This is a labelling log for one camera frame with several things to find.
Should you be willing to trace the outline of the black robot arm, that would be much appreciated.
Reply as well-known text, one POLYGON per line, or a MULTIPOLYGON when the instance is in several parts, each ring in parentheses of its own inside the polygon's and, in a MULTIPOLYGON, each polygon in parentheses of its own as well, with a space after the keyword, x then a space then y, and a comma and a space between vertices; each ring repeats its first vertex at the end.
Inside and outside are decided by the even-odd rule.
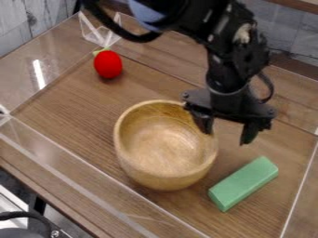
POLYGON ((185 109, 205 134, 217 118, 244 124, 240 143, 249 144, 273 126, 276 109, 270 97, 260 98, 252 81, 257 77, 274 93, 264 73, 270 63, 268 39, 258 32, 254 12, 240 0, 129 0, 131 13, 149 30, 126 30, 102 8, 103 0, 82 0, 99 22, 135 43, 158 39, 174 31, 190 37, 208 52, 206 87, 183 93, 185 109))

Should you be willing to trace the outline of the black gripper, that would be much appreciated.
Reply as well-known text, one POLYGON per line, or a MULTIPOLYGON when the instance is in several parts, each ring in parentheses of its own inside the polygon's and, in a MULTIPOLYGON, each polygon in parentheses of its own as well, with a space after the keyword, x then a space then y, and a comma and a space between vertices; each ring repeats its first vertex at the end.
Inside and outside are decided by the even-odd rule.
POLYGON ((190 112, 195 125, 206 135, 213 134, 214 119, 221 118, 245 124, 240 144, 250 144, 260 130, 270 129, 277 112, 269 104, 274 90, 258 98, 256 91, 245 86, 232 93, 221 93, 209 86, 183 92, 185 109, 190 112))

